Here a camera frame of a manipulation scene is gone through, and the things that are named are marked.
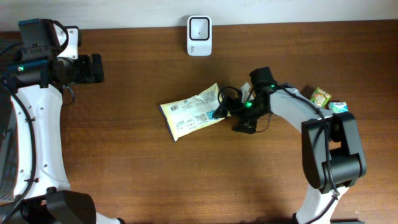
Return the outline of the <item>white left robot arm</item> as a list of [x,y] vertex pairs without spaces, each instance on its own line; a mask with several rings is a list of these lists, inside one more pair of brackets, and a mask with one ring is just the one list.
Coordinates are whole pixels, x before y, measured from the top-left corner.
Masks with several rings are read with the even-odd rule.
[[63,89],[103,81],[95,62],[35,58],[1,77],[1,222],[121,223],[100,214],[92,197],[70,188],[62,157]]

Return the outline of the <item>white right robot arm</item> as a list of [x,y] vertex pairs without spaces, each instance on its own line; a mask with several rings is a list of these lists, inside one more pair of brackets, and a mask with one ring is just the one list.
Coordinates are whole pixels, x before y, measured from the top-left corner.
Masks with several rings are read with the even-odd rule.
[[277,83],[269,67],[249,74],[247,96],[216,95],[219,106],[214,118],[238,118],[233,131],[257,132],[262,116],[279,116],[291,124],[302,140],[302,167],[308,189],[291,223],[331,223],[335,208],[347,191],[366,174],[367,163],[356,118],[350,112],[334,113],[317,106],[289,83]]

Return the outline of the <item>green tissue pack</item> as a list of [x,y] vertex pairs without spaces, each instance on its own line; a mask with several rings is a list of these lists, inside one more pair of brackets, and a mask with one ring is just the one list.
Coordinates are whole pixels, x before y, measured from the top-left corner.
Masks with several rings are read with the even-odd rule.
[[334,113],[344,113],[349,111],[346,102],[331,102],[328,105],[328,109]]

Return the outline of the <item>green snack stick pack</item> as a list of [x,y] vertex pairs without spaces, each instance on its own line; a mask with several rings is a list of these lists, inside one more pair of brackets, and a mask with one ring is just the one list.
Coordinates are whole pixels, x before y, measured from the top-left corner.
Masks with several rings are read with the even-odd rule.
[[317,87],[310,97],[310,101],[318,106],[319,108],[324,108],[326,104],[331,99],[332,95],[327,91]]

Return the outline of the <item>white chips bag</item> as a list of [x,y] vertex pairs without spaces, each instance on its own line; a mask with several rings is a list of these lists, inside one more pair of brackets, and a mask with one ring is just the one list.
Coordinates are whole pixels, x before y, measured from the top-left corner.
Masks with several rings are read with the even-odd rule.
[[215,83],[198,95],[159,106],[175,142],[182,136],[224,120],[213,117],[220,105],[219,90]]

